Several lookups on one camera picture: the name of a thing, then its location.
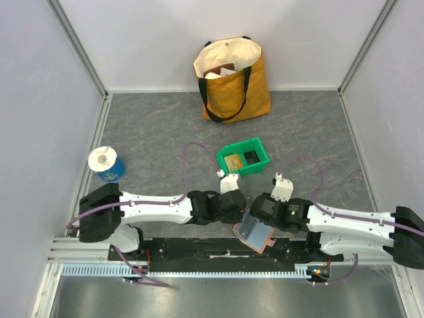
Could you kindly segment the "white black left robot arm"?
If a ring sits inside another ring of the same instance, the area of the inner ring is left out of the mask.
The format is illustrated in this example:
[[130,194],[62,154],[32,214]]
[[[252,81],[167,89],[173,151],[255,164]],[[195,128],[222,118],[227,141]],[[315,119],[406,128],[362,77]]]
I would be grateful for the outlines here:
[[205,226],[214,222],[241,222],[246,197],[239,189],[225,193],[191,191],[183,200],[179,196],[142,196],[121,191],[117,183],[105,184],[79,201],[79,213],[101,207],[79,220],[79,241],[106,242],[117,247],[131,260],[146,252],[141,222],[171,222]]

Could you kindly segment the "green plastic bin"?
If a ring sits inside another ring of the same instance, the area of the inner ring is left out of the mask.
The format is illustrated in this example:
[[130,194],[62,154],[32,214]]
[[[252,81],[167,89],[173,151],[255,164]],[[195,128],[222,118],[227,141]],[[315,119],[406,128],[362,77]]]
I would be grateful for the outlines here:
[[[246,164],[246,160],[244,159],[243,154],[251,150],[255,150],[257,152],[260,162],[249,166]],[[239,154],[244,163],[243,168],[231,172],[238,173],[240,176],[260,173],[266,167],[266,165],[270,163],[269,156],[259,137],[254,137],[240,142],[228,144],[222,149],[220,149],[220,151],[218,151],[216,155],[218,165],[226,174],[229,174],[230,172],[228,171],[223,158],[230,154]]]

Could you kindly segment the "pink leather card holder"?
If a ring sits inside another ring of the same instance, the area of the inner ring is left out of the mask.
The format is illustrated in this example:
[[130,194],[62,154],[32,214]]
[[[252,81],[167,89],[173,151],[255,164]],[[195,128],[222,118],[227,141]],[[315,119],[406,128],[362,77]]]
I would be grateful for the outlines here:
[[241,243],[259,254],[275,244],[272,238],[274,228],[253,217],[249,209],[244,212],[241,222],[233,227],[233,232]]

